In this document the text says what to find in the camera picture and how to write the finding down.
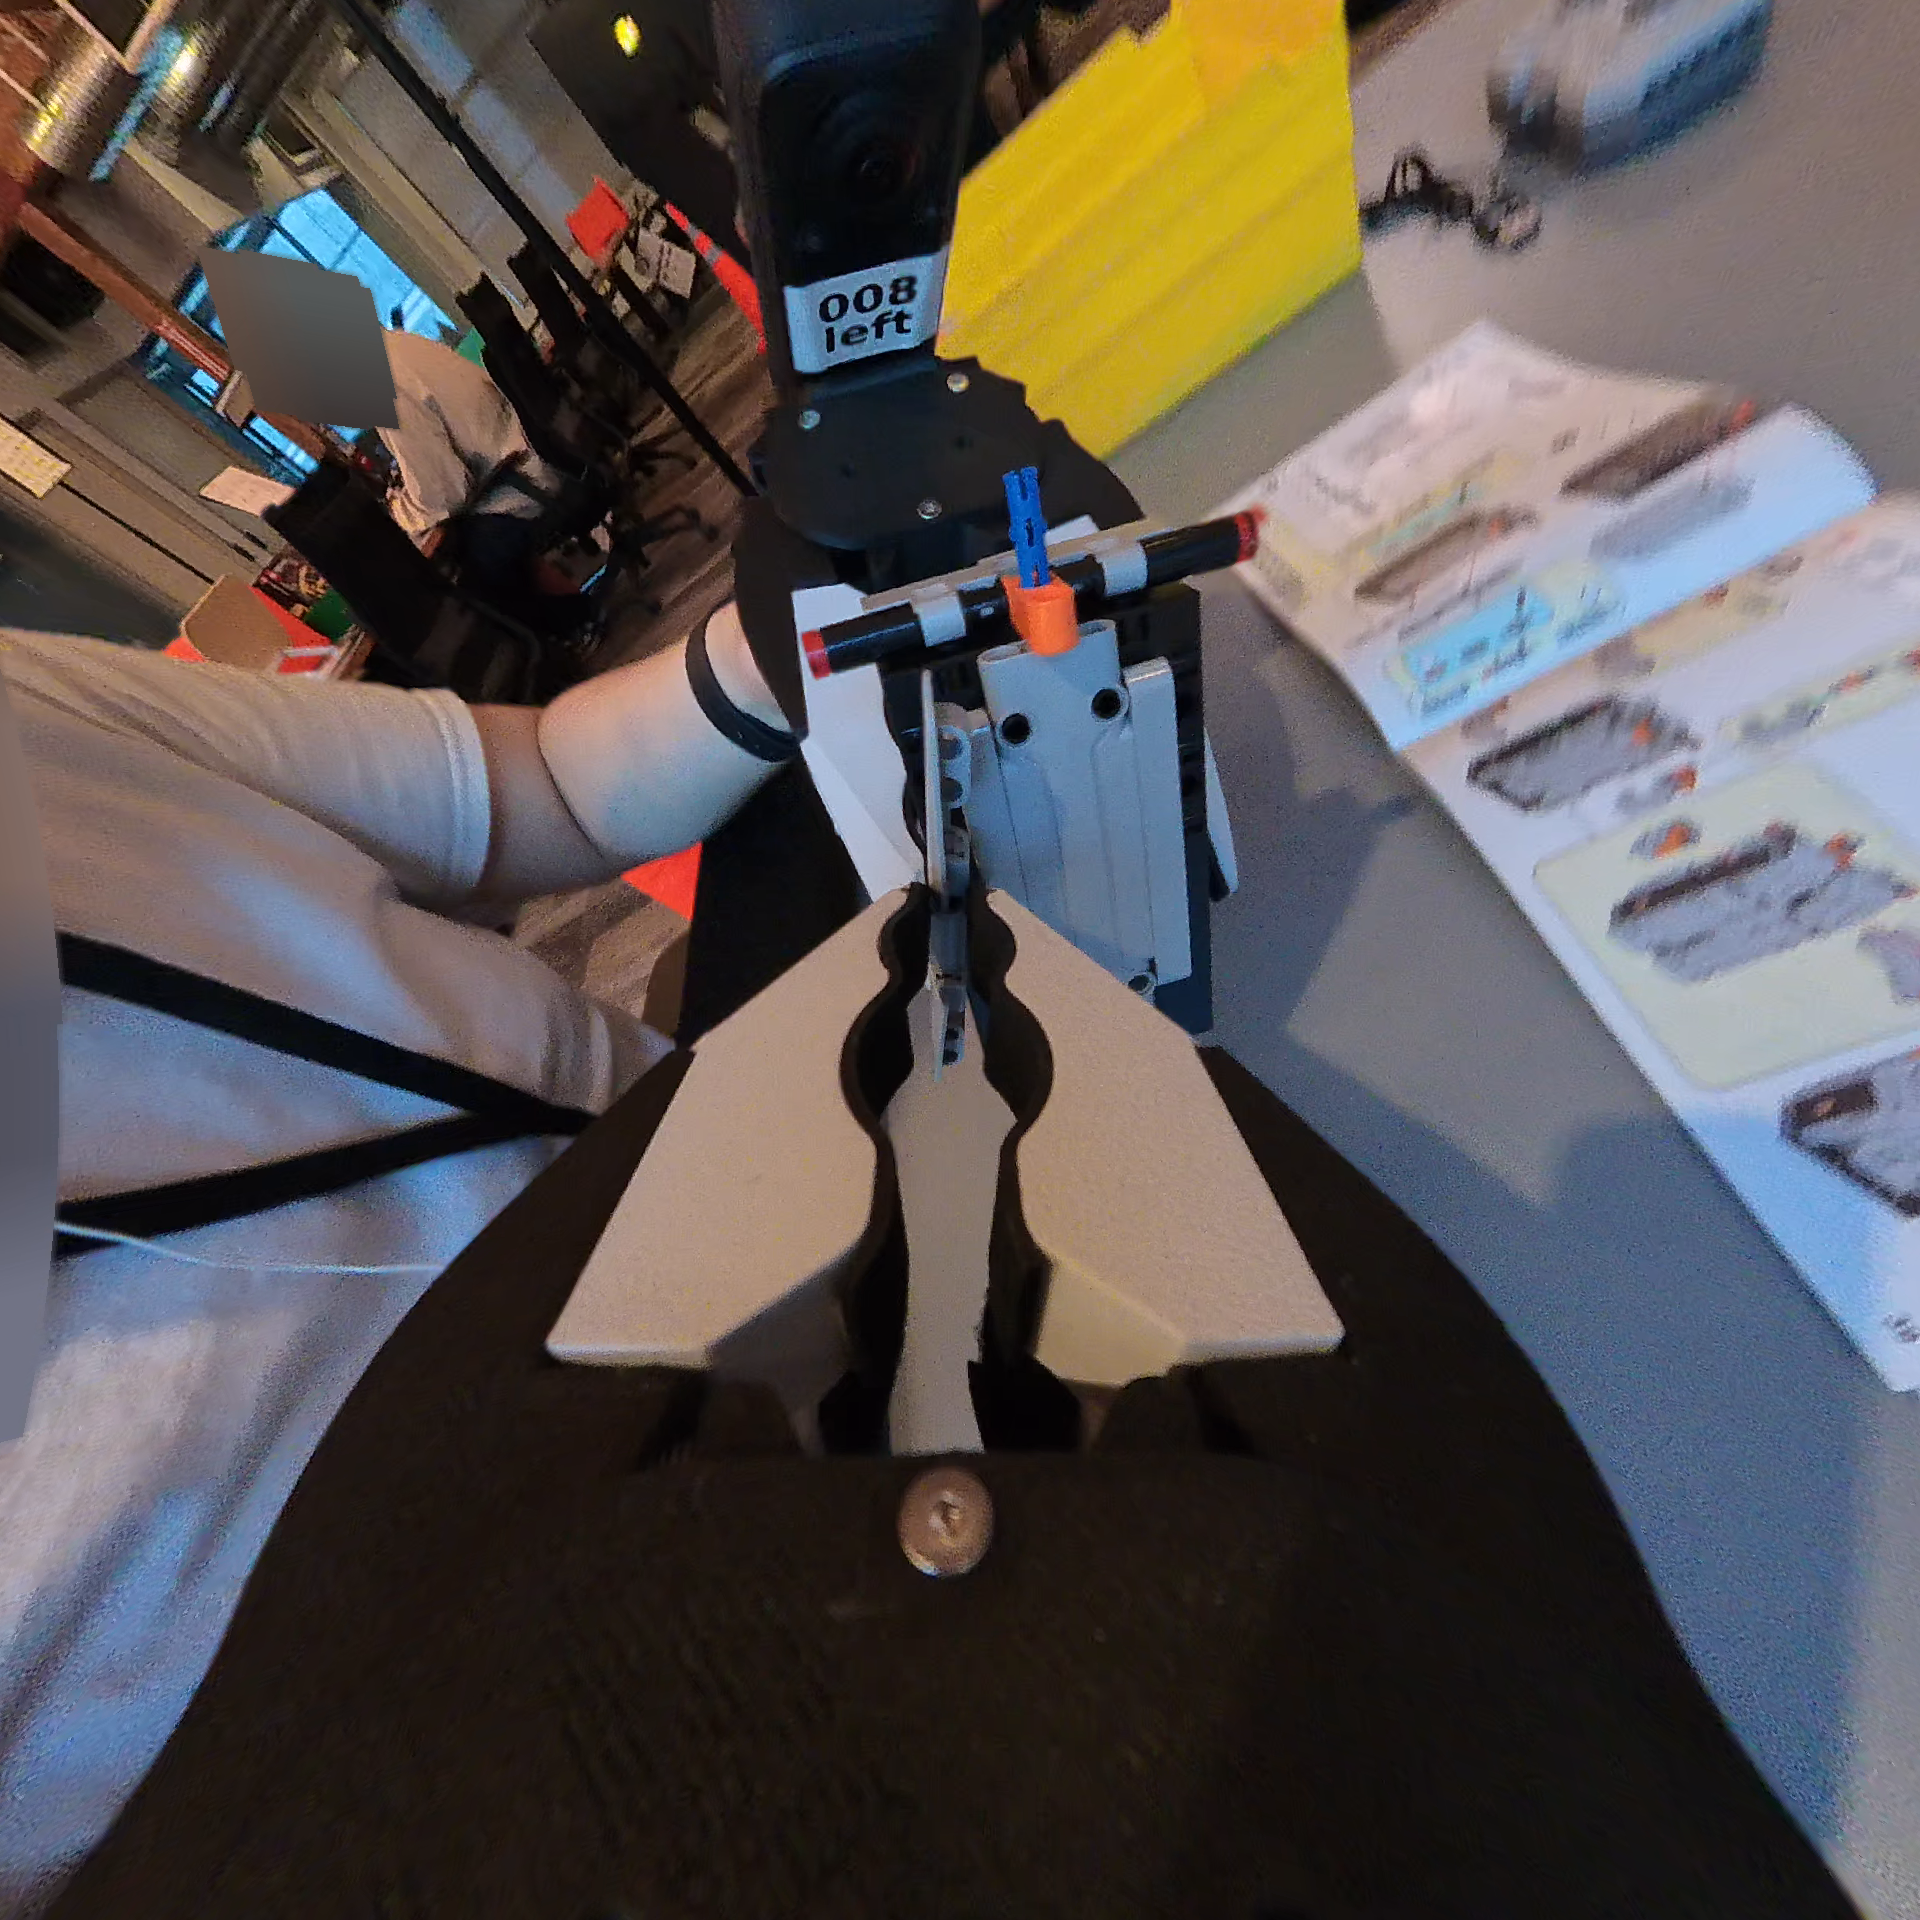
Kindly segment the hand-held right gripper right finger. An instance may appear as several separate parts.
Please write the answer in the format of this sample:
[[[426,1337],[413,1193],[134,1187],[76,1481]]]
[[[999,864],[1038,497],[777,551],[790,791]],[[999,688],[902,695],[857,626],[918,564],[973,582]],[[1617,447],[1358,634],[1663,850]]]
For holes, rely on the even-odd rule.
[[[1225,1058],[1010,894],[968,900],[1010,1115],[968,1395],[989,1452],[1069,1452],[1078,1388],[1330,1353],[1343,1327],[1210,1075]]]

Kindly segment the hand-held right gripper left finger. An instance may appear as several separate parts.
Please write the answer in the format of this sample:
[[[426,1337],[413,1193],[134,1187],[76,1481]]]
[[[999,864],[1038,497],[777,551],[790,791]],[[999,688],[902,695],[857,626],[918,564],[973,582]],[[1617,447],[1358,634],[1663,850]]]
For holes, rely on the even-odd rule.
[[[822,1449],[881,1452],[906,1295],[885,1113],[914,1071],[918,992],[911,886],[672,1056],[548,1355],[766,1385]]]

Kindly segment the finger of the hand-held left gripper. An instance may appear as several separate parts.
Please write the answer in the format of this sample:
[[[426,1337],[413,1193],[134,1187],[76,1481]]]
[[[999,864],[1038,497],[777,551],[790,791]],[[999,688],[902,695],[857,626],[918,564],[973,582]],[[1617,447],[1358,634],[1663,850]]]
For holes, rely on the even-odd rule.
[[[888,730],[876,663],[815,680],[799,667],[801,759],[865,899],[924,883],[926,857],[904,824],[904,762]]]
[[[1173,529],[1154,519],[1125,519],[1097,529],[1089,516],[1068,519],[1046,532],[1046,555],[1053,564],[1089,555],[1109,555],[1127,544],[1173,535]],[[1200,794],[1200,822],[1206,846],[1206,900],[1225,904],[1239,889],[1239,857],[1231,839],[1231,816],[1222,791],[1214,740],[1206,726],[1204,675],[1200,666],[1202,602],[1189,579],[1228,567],[1225,560],[1204,567],[1189,567],[1166,583],[1141,591],[1120,603],[1120,660],[1134,666],[1141,659],[1166,659],[1174,670],[1178,708],[1181,754],[1196,759],[1193,771]]]

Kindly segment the thin grey brick beam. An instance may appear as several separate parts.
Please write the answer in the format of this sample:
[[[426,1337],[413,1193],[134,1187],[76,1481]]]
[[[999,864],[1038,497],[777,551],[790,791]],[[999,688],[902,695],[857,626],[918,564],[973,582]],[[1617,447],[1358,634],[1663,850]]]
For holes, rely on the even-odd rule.
[[[937,700],[933,670],[918,672],[920,849],[927,888],[927,1039],[934,1082],[967,1055],[972,1003],[973,849],[967,816],[972,735]]]

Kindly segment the grey toy brick model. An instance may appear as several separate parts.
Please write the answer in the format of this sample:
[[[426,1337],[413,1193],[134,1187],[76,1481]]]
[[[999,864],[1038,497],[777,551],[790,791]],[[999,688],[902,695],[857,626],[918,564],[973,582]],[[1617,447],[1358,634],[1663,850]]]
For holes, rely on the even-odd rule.
[[[972,735],[972,896],[1010,894],[1200,1039],[1214,1024],[1214,994],[1196,759],[1181,754],[1173,666],[1122,663],[1114,616],[1178,572],[1252,560],[1263,512],[1053,564],[1038,473],[1012,471],[1005,488],[1010,553],[877,595],[796,593],[801,663],[815,680],[880,667],[918,846],[920,670],[930,667],[934,698]]]

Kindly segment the grey desk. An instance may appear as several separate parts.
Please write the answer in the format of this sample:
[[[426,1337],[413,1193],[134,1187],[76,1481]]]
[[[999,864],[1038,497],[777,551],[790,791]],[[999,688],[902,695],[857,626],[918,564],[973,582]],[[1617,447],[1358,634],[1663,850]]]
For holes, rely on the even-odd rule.
[[[1916,488],[1917,14],[1778,4],[1756,86],[1550,180],[1518,254],[1409,224],[1114,468],[1206,516],[1477,318],[1824,416]],[[1885,1391],[1348,691],[1225,576],[1206,707],[1239,891],[1215,1041],[1498,1310],[1695,1670],[1862,1911],[1916,1916],[1916,1396]]]

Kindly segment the black wristband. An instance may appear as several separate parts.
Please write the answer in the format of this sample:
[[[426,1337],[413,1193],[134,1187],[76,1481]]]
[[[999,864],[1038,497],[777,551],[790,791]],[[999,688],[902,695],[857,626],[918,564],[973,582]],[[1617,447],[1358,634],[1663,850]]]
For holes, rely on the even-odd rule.
[[[709,614],[687,636],[682,651],[687,691],[709,728],[732,747],[756,762],[784,767],[799,758],[799,740],[782,728],[761,722],[752,712],[735,705],[712,667],[712,622],[728,610],[732,606],[721,606]]]

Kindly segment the yellow plastic bin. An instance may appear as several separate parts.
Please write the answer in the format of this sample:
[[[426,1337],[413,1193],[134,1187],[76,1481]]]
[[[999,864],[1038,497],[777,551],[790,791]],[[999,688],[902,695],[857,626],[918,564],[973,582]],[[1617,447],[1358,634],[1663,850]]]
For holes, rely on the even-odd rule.
[[[965,180],[938,348],[1095,456],[1360,265],[1340,3],[1177,3]]]

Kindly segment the black office chair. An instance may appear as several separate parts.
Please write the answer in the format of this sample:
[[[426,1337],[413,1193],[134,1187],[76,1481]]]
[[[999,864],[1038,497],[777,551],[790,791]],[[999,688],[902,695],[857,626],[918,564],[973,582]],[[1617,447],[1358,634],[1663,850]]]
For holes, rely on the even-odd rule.
[[[498,598],[426,559],[357,468],[324,465],[262,522],[336,591],[373,656],[407,688],[468,705],[541,705],[557,660]]]

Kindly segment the person's white shirt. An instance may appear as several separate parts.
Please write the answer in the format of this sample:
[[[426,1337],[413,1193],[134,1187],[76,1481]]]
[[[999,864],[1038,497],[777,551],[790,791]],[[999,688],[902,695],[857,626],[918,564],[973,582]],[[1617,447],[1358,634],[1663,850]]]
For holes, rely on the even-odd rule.
[[[5,639],[54,924],[604,1111],[664,1043],[468,910],[488,852],[447,695],[295,688],[124,646]],[[65,991],[58,1200],[385,1137],[429,1107]],[[447,1259],[551,1161],[504,1143],[246,1216],[206,1259],[54,1276],[5,1449],[5,1817],[152,1761],[320,1434]]]

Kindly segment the open instruction booklet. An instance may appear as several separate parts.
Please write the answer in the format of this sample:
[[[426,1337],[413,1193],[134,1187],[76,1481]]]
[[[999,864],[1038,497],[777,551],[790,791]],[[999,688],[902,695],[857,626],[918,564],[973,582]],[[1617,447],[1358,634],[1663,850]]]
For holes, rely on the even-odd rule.
[[[1917,516],[1479,323],[1236,489],[1317,651],[1878,1379],[1917,1370]]]

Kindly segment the cardboard box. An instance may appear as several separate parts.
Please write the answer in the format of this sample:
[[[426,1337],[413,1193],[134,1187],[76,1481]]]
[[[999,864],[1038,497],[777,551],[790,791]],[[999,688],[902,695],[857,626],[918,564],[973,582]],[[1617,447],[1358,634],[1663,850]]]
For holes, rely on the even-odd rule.
[[[302,634],[303,626],[248,582],[220,576],[183,616],[178,641],[192,659],[276,675]]]

